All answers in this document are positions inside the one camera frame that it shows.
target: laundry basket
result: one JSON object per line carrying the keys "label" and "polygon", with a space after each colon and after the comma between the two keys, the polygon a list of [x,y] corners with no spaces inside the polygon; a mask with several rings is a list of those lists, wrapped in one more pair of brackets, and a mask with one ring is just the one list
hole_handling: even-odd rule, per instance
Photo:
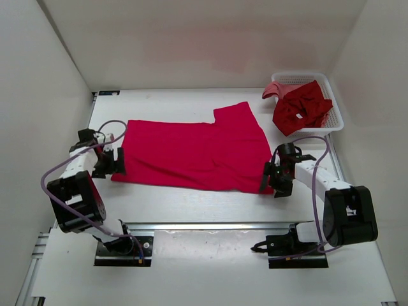
{"label": "laundry basket", "polygon": [[334,98],[332,88],[326,76],[322,73],[316,72],[278,72],[272,75],[272,81],[277,81],[281,84],[287,85],[300,85],[310,83],[316,80],[321,88],[325,99],[331,99],[333,108],[329,111],[329,118],[324,127],[309,127],[300,129],[289,137],[304,137],[304,136],[324,136],[332,131],[340,131],[344,127],[344,122],[340,114],[339,107],[337,106],[336,99]]}

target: cable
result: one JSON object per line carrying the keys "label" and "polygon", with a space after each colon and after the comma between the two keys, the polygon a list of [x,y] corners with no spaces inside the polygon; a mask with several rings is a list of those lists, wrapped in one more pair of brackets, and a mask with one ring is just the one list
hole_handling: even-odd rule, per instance
{"label": "cable", "polygon": [[326,155],[330,152],[330,147],[329,147],[329,143],[327,142],[326,139],[324,139],[323,137],[320,136],[308,136],[308,137],[302,137],[299,139],[296,139],[293,142],[298,142],[300,140],[304,140],[304,139],[308,139],[308,138],[317,138],[320,139],[322,141],[324,141],[324,143],[326,144],[326,150],[325,152],[322,154],[322,156],[320,156],[320,158],[316,161],[315,163],[315,167],[313,169],[313,176],[312,176],[312,203],[313,203],[313,214],[314,214],[314,221],[316,223],[316,228],[317,228],[317,235],[319,236],[319,241],[320,243],[323,243],[323,235],[321,233],[321,229],[320,229],[320,223],[319,223],[319,215],[317,213],[317,200],[316,200],[316,176],[317,176],[317,169],[319,168],[320,162],[323,160],[323,158],[326,157]]}
{"label": "cable", "polygon": [[68,212],[70,212],[73,215],[76,215],[78,218],[84,220],[86,223],[88,223],[89,225],[93,226],[94,228],[96,228],[97,230],[100,230],[102,233],[104,233],[105,235],[111,236],[111,237],[117,237],[117,238],[130,238],[132,239],[133,242],[136,243],[136,245],[139,248],[139,255],[140,255],[140,259],[143,260],[144,259],[144,255],[143,255],[143,248],[142,245],[140,244],[139,240],[137,240],[137,238],[133,235],[125,235],[125,234],[118,234],[118,233],[113,233],[108,231],[107,229],[102,228],[100,225],[98,225],[97,223],[95,223],[94,221],[90,220],[88,217],[84,216],[83,214],[81,214],[80,212],[77,212],[75,209],[71,208],[69,205],[65,204],[65,202],[61,201],[59,198],[57,198],[56,196],[54,196],[48,189],[47,186],[45,185],[45,179],[47,178],[47,176],[49,176],[52,172],[56,171],[56,169],[61,168],[62,166],[64,166],[65,164],[70,163],[72,160],[74,160],[75,158],[77,158],[78,156],[80,156],[83,153],[86,153],[89,150],[95,149],[97,147],[102,147],[104,145],[110,145],[116,141],[118,141],[119,139],[121,139],[126,131],[128,130],[128,127],[126,125],[125,122],[121,121],[121,120],[109,120],[106,121],[104,124],[102,124],[102,126],[98,129],[98,132],[101,131],[101,129],[112,122],[118,122],[124,125],[125,130],[122,134],[120,134],[118,137],[116,137],[114,140],[111,140],[109,142],[103,142],[103,143],[98,143],[96,145],[91,145],[90,147],[86,147],[84,150],[80,151],[79,153],[75,154],[74,156],[71,156],[70,158],[68,158],[67,160],[61,162],[60,164],[58,164],[57,166],[49,169],[47,172],[45,172],[43,174],[43,176],[41,177],[41,188],[44,191],[44,193],[49,196],[51,199],[53,199],[58,205],[60,205],[62,208],[66,209]]}
{"label": "cable", "polygon": [[[313,203],[313,214],[314,214],[314,221],[316,224],[316,228],[317,228],[317,235],[319,237],[319,245],[311,250],[311,251],[307,251],[307,252],[303,252],[303,253],[299,253],[299,254],[295,254],[295,255],[289,255],[289,256],[280,256],[280,257],[275,257],[275,258],[270,258],[270,260],[280,260],[280,259],[286,259],[286,258],[297,258],[297,257],[302,257],[306,254],[312,253],[314,251],[317,251],[321,254],[326,254],[332,251],[335,251],[337,249],[339,249],[340,247],[334,247],[330,250],[322,250],[321,248],[324,247],[326,245],[326,243],[323,242],[323,236],[321,233],[321,229],[320,229],[320,222],[319,222],[319,214],[317,212],[317,200],[316,200],[316,177],[317,177],[317,169],[319,168],[320,162],[326,157],[326,155],[330,152],[330,147],[329,147],[329,143],[327,142],[327,140],[323,137],[320,136],[307,136],[307,137],[302,137],[302,138],[298,138],[296,140],[293,141],[294,142],[298,142],[300,140],[304,140],[304,139],[309,139],[309,138],[317,138],[320,139],[322,141],[324,141],[324,143],[326,144],[326,150],[325,152],[322,154],[322,156],[320,156],[320,158],[316,161],[314,169],[313,169],[313,175],[312,175],[312,203]],[[272,156],[272,162],[275,161],[275,155],[276,155],[276,151],[277,149],[275,149],[275,152],[273,153]]]}

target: red t-shirt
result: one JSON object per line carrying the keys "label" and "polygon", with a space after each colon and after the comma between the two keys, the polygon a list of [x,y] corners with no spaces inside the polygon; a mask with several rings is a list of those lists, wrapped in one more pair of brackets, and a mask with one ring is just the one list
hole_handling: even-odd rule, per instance
{"label": "red t-shirt", "polygon": [[214,117],[211,124],[129,120],[122,144],[126,175],[112,180],[258,193],[271,153],[248,102],[216,109]]}
{"label": "red t-shirt", "polygon": [[332,101],[324,98],[318,82],[313,81],[279,97],[272,121],[289,136],[299,129],[322,127],[332,107]]}

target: white panel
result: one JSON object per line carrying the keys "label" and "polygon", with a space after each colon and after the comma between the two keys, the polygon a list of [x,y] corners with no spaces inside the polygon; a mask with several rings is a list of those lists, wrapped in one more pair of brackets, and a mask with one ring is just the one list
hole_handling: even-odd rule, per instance
{"label": "white panel", "polygon": [[264,231],[156,231],[150,268],[93,266],[96,240],[53,229],[33,288],[45,306],[380,305],[395,300],[375,243],[329,268],[269,270]]}
{"label": "white panel", "polygon": [[408,1],[368,1],[331,74],[345,127],[335,147],[346,177],[372,193],[378,244],[408,305]]}
{"label": "white panel", "polygon": [[365,0],[44,0],[94,91],[264,87],[329,66]]}
{"label": "white panel", "polygon": [[0,300],[14,305],[52,225],[40,177],[68,156],[91,95],[35,1],[0,1],[0,40]]}
{"label": "white panel", "polygon": [[[121,91],[118,96],[98,96],[90,127],[98,129],[110,119],[142,119],[163,122],[214,122],[213,110],[248,101],[265,132],[271,150],[288,142],[272,123],[273,99],[262,100],[262,89],[198,89]],[[119,135],[121,124],[103,131]],[[322,141],[300,143],[305,154],[321,156]],[[333,173],[330,156],[322,162]],[[125,222],[293,222],[313,220],[312,193],[295,181],[289,198],[272,195],[216,192],[94,180],[107,214]],[[318,200],[320,214],[323,202]]]}

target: white wall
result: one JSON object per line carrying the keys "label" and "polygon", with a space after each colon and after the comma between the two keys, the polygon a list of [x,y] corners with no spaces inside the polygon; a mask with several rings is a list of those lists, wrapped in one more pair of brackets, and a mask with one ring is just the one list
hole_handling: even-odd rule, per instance
{"label": "white wall", "polygon": [[98,89],[263,87],[325,71],[365,0],[44,0]]}
{"label": "white wall", "polygon": [[408,305],[408,1],[368,0],[330,76],[345,120],[335,147],[372,192],[382,258]]}
{"label": "white wall", "polygon": [[14,305],[40,231],[40,177],[68,156],[92,96],[34,0],[0,1],[0,304]]}

